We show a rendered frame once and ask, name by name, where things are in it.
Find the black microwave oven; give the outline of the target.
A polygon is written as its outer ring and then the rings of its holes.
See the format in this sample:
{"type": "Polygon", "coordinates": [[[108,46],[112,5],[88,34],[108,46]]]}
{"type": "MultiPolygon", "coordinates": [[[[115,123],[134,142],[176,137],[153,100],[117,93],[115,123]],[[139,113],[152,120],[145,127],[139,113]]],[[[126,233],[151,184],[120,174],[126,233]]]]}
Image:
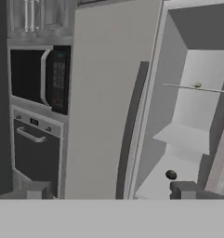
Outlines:
{"type": "Polygon", "coordinates": [[[40,98],[41,57],[46,59],[46,100],[52,112],[68,114],[71,69],[70,46],[13,46],[9,49],[12,95],[44,105],[40,98]]]}

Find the white fridge shelf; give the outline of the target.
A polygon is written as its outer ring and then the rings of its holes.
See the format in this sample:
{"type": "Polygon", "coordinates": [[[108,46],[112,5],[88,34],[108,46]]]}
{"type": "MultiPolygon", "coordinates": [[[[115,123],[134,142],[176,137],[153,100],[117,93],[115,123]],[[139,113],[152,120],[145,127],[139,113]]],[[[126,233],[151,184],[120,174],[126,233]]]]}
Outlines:
{"type": "Polygon", "coordinates": [[[210,153],[209,132],[202,129],[170,123],[153,138],[195,152],[210,153]]]}

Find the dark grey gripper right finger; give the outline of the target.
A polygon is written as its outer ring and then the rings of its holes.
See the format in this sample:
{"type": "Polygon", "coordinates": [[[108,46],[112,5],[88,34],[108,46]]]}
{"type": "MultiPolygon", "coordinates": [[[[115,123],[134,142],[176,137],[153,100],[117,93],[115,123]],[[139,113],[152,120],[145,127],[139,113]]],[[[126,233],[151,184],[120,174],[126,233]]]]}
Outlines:
{"type": "Polygon", "coordinates": [[[172,181],[170,183],[170,199],[194,200],[194,199],[215,199],[224,200],[224,195],[202,190],[193,181],[172,181]]]}

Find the white freezer door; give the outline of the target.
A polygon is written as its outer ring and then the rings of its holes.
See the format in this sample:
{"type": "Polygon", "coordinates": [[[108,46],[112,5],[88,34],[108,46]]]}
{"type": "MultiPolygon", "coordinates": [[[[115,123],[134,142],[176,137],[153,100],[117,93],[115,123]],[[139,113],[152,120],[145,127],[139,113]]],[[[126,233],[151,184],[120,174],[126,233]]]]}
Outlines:
{"type": "Polygon", "coordinates": [[[142,61],[151,59],[163,0],[75,12],[65,197],[113,199],[125,121],[142,61]]]}

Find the white fridge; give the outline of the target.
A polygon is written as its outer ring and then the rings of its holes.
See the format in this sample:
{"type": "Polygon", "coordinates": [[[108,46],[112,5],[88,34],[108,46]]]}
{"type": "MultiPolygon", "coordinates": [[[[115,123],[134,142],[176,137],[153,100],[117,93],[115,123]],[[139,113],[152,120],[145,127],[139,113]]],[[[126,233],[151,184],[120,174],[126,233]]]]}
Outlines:
{"type": "Polygon", "coordinates": [[[173,180],[224,193],[224,0],[167,0],[142,105],[131,198],[173,180]]]}

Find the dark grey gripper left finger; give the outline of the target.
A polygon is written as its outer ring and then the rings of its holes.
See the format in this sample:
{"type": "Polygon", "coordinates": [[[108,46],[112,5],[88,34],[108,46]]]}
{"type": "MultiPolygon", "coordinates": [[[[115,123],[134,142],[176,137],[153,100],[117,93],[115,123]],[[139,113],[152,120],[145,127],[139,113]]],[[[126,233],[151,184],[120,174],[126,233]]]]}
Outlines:
{"type": "Polygon", "coordinates": [[[49,181],[33,181],[21,189],[0,195],[0,199],[9,200],[42,200],[52,198],[52,185],[49,181]]]}

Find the glass fridge shelf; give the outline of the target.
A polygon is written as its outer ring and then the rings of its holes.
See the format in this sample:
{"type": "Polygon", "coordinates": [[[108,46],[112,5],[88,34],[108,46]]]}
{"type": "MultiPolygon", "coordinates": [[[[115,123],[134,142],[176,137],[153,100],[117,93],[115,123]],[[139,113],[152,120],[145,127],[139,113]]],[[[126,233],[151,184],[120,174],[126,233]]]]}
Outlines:
{"type": "Polygon", "coordinates": [[[206,91],[206,92],[213,92],[213,93],[224,93],[224,90],[208,89],[208,88],[201,88],[201,87],[194,87],[194,86],[178,86],[178,85],[166,84],[166,83],[163,83],[162,85],[163,86],[176,87],[176,88],[182,88],[182,89],[206,91]]]}

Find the grey glass-front cupboard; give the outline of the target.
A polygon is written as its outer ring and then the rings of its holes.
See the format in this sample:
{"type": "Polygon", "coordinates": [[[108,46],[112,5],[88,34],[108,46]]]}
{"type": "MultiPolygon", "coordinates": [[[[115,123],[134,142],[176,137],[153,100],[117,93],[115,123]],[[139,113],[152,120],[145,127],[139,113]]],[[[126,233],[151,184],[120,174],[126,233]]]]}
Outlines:
{"type": "Polygon", "coordinates": [[[7,0],[9,38],[72,36],[76,0],[35,0],[35,32],[31,31],[31,1],[7,0]]]}

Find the black built-in oven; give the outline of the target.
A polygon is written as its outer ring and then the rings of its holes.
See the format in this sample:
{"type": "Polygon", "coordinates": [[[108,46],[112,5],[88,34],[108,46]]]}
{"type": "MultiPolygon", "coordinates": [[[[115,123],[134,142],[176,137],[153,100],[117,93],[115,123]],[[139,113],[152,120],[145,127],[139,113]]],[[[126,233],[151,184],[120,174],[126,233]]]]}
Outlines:
{"type": "Polygon", "coordinates": [[[49,181],[52,194],[62,198],[62,162],[64,124],[35,112],[11,106],[13,168],[28,181],[49,181]],[[18,134],[18,127],[38,138],[46,137],[43,143],[35,143],[18,134]]]}

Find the dark round food item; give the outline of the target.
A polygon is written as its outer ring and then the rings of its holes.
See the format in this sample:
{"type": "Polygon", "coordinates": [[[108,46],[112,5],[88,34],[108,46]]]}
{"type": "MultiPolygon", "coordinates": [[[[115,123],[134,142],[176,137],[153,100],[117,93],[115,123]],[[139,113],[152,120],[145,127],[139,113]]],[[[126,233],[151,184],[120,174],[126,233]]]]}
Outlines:
{"type": "Polygon", "coordinates": [[[165,176],[171,180],[176,180],[178,177],[177,173],[174,170],[167,170],[165,172],[165,176]]]}

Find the white fridge door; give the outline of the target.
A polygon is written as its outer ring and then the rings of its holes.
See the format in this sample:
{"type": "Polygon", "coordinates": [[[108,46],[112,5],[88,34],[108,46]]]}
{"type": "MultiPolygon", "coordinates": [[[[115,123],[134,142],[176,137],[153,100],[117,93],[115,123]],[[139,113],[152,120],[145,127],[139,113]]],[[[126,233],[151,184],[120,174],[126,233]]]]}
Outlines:
{"type": "Polygon", "coordinates": [[[205,189],[224,196],[224,129],[205,189]]]}

